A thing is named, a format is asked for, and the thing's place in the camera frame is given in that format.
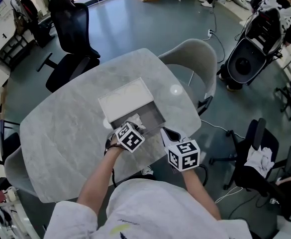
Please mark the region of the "black mesh office chair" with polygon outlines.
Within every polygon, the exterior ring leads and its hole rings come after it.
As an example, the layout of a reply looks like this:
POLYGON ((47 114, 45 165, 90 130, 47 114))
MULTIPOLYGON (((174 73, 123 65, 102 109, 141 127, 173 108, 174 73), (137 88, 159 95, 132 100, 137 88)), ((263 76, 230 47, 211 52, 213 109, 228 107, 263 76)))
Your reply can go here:
POLYGON ((53 68, 46 88, 55 92, 69 81, 100 64, 100 54, 90 45, 89 10, 84 3, 74 0, 50 0, 48 9, 56 28, 60 46, 67 53, 57 64, 48 53, 38 67, 53 68))

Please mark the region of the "black swivel office chair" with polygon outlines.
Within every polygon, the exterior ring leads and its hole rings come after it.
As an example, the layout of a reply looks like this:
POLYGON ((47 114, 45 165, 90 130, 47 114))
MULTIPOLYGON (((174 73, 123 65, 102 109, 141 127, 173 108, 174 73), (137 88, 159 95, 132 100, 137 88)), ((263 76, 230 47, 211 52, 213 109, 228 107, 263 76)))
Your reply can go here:
POLYGON ((238 187, 256 190, 263 197, 268 194, 277 198, 283 197, 283 192, 273 182, 269 182, 268 177, 273 169, 286 167, 288 161, 291 160, 291 151, 289 151, 286 159, 276 162, 279 142, 276 137, 266 129, 265 119, 260 118, 259 120, 252 120, 249 124, 245 139, 242 141, 238 141, 233 130, 227 130, 226 136, 230 136, 233 139, 235 155, 227 158, 211 158, 209 160, 210 165, 217 161, 235 162, 235 168, 230 181, 223 186, 223 189, 228 190, 232 184, 235 183, 238 187), (251 147, 255 150, 260 147, 267 147, 272 151, 272 156, 269 160, 272 161, 274 165, 269 169, 266 176, 262 176, 255 168, 245 165, 248 151, 251 147))

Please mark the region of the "white metal cart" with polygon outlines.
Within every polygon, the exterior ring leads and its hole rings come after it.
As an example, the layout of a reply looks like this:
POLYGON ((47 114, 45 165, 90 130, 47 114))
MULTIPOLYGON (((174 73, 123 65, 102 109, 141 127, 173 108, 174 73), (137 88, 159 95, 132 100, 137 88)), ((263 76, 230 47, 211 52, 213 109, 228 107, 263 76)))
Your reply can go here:
POLYGON ((32 239, 23 223, 17 220, 17 214, 8 203, 0 204, 0 239, 32 239))

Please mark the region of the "white crumpled cloth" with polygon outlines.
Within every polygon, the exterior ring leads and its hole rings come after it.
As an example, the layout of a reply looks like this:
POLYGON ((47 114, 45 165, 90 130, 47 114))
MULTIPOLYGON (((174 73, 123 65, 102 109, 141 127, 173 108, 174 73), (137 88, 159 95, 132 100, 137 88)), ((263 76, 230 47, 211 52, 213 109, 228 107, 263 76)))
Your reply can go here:
POLYGON ((244 166, 254 168, 262 177, 266 178, 269 171, 273 168, 274 162, 272 161, 272 151, 264 147, 254 149, 251 146, 248 150, 248 156, 244 166))

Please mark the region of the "white box lid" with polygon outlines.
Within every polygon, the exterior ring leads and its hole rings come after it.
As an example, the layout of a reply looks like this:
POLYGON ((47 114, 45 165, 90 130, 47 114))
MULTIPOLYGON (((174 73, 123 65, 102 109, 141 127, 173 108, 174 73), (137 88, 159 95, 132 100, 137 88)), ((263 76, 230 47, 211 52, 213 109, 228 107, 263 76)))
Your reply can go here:
POLYGON ((98 99, 109 123, 147 105, 153 100, 153 95, 141 78, 127 83, 98 99))

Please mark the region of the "grey box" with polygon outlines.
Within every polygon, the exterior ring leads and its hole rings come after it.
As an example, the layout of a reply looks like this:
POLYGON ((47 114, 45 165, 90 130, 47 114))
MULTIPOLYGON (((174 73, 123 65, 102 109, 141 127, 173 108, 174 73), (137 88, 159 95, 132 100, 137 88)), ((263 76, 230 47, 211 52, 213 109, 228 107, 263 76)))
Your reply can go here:
POLYGON ((140 120, 145 127, 145 129, 141 129, 140 132, 142 135, 151 135, 159 132, 159 129, 166 122, 161 112, 157 108, 154 101, 128 113, 127 115, 118 118, 117 120, 110 122, 110 125, 113 129, 118 128, 121 124, 123 124, 126 120, 133 121, 132 117, 134 115, 139 115, 140 120))

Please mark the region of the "person's right forearm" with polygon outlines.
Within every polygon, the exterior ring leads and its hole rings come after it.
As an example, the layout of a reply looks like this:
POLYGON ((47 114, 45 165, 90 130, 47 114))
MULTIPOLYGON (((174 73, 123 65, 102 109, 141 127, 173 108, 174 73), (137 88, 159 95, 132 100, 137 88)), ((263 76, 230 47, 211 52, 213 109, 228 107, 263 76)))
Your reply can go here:
POLYGON ((205 190, 196 172, 191 169, 181 172, 188 193, 198 201, 216 220, 221 220, 218 206, 205 190))

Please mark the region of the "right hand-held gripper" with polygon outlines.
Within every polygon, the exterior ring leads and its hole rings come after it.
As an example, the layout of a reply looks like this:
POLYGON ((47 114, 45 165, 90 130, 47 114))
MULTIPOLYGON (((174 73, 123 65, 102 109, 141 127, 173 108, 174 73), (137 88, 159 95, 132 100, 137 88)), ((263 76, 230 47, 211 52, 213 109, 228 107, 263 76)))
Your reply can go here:
POLYGON ((160 134, 169 164, 179 172, 199 166, 200 148, 195 140, 187 140, 183 131, 162 127, 160 134))

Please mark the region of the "person's white shirt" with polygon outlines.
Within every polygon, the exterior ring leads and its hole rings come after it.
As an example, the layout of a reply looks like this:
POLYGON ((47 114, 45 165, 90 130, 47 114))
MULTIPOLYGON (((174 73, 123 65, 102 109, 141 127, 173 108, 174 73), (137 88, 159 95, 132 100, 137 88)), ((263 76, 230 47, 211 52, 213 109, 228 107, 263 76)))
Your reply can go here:
POLYGON ((106 215, 99 227, 90 208, 59 202, 44 239, 252 239, 245 221, 218 221, 185 189, 162 181, 121 183, 106 215))

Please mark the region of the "grey upholstered chair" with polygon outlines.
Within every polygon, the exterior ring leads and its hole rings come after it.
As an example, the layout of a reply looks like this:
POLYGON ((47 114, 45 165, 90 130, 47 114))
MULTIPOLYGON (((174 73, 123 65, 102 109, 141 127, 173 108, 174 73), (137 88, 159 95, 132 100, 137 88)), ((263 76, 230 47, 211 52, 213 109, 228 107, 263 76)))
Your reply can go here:
POLYGON ((192 70, 204 83, 204 101, 199 101, 198 115, 209 107, 216 92, 217 56, 215 50, 205 41, 188 39, 158 58, 166 65, 179 65, 192 70))
POLYGON ((21 145, 4 162, 4 171, 9 183, 18 190, 37 197, 42 203, 48 203, 43 194, 36 191, 42 182, 40 177, 29 176, 24 162, 21 145))

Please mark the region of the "black metal shelf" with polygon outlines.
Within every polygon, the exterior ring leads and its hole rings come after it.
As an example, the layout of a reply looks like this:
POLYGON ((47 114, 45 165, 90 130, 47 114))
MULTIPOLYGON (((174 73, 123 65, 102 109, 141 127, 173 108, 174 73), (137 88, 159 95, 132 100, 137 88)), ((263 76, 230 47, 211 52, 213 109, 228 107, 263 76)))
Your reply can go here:
POLYGON ((24 36, 20 36, 15 32, 13 37, 0 50, 0 61, 13 71, 30 54, 34 44, 34 39, 27 41, 24 36))

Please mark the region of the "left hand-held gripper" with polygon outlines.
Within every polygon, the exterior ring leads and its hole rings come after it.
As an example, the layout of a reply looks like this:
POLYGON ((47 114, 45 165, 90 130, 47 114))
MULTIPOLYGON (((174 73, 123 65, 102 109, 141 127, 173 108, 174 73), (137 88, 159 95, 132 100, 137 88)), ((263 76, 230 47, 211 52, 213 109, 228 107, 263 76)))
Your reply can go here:
POLYGON ((145 141, 145 138, 130 122, 124 123, 115 132, 117 141, 129 152, 133 153, 145 141))

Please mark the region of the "person's left forearm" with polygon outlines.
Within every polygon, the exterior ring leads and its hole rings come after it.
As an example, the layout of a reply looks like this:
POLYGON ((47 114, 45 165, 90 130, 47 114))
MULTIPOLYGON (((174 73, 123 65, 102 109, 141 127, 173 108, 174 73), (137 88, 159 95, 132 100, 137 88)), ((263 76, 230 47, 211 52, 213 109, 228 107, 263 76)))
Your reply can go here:
POLYGON ((120 147, 110 148, 81 189, 77 203, 89 207, 96 215, 106 196, 115 162, 122 152, 123 149, 120 147))

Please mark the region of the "clothes rack with garments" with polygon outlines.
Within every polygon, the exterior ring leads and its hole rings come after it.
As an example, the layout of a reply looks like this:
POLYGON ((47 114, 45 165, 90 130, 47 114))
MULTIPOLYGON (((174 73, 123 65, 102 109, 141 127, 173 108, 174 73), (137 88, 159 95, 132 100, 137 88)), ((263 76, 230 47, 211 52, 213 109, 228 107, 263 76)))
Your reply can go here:
POLYGON ((12 6, 15 32, 22 36, 30 31, 35 42, 45 47, 54 36, 50 34, 54 23, 48 9, 50 0, 10 0, 12 6))

